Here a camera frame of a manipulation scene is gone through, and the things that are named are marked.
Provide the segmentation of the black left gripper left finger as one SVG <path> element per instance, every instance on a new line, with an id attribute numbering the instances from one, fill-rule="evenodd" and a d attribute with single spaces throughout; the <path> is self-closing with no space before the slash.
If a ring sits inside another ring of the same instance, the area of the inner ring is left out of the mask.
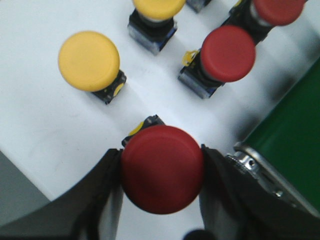
<path id="1" fill-rule="evenodd" d="M 109 149 L 76 185 L 47 205 L 0 228 L 2 240 L 114 240 L 123 190 L 121 150 Z"/>

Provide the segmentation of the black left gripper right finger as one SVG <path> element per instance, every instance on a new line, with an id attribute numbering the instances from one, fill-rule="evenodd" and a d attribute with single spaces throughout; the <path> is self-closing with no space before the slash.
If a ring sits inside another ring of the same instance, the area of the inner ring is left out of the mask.
<path id="1" fill-rule="evenodd" d="M 204 228 L 217 240 L 317 240 L 320 218 L 291 207 L 240 173 L 218 150 L 201 147 L 205 177 L 199 195 Z"/>

